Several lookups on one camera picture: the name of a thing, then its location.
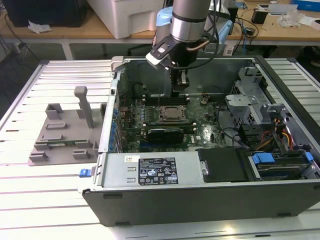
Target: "blue drive bracket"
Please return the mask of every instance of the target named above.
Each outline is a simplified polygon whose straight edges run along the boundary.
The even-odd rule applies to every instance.
[[[79,173],[79,178],[91,178],[95,171],[96,166],[93,166],[91,169],[83,168]]]
[[[259,152],[252,156],[254,164],[273,164],[275,159],[271,153]]]
[[[312,163],[312,161],[314,160],[314,157],[312,156],[312,154],[310,152],[306,152],[304,154],[305,158],[309,161],[309,163]]]

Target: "metal table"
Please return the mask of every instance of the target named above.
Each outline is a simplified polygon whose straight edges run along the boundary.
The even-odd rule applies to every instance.
[[[299,64],[285,58],[268,62],[319,123],[317,81]],[[64,110],[77,109],[74,87],[85,84],[91,108],[99,108],[100,103],[108,101],[110,65],[110,60],[91,60],[50,61],[38,66],[0,121],[1,240],[320,238],[320,203],[297,217],[104,227],[78,192],[90,181],[78,178],[80,169],[94,164],[27,166],[46,119],[47,104],[58,102]],[[272,95],[277,102],[281,101],[275,91]]]

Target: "yellow wire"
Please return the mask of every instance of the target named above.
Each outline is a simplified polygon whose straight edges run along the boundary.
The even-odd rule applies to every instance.
[[[259,149],[263,148],[264,146],[266,146],[266,145],[268,145],[269,143],[271,143],[272,140],[273,140],[273,139],[270,138],[270,139],[267,140],[264,144],[262,144],[261,146],[257,147],[255,150],[259,150]]]
[[[291,148],[291,146],[290,146],[290,138],[289,138],[288,134],[286,134],[285,132],[282,132],[282,134],[286,136],[286,139],[288,139],[288,146],[289,146],[289,148]]]

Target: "floor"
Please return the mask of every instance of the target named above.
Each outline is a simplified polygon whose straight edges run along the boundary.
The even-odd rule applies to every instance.
[[[92,60],[92,59],[111,59],[113,56],[126,56],[127,50],[135,44],[107,44],[107,56],[103,55],[101,44],[72,44],[71,49],[77,60]],[[31,46],[28,44],[31,51],[41,60],[64,60],[65,55],[59,44],[36,44]],[[5,114],[15,97],[19,94],[24,84],[32,75],[34,69],[38,65],[38,60],[24,47],[20,45],[21,53],[15,55],[10,53],[2,62],[0,62],[0,118]],[[149,51],[148,47],[136,49],[132,51],[132,56],[145,56]],[[262,55],[261,47],[251,46],[247,49],[247,55]],[[297,58],[302,66],[304,66],[318,81],[320,80],[320,68],[309,64],[309,61],[304,57],[303,51]]]

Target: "motherboard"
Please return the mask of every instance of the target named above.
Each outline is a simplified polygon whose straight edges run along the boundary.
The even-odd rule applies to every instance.
[[[120,103],[124,153],[186,152],[223,148],[218,103],[207,95],[136,99]]]

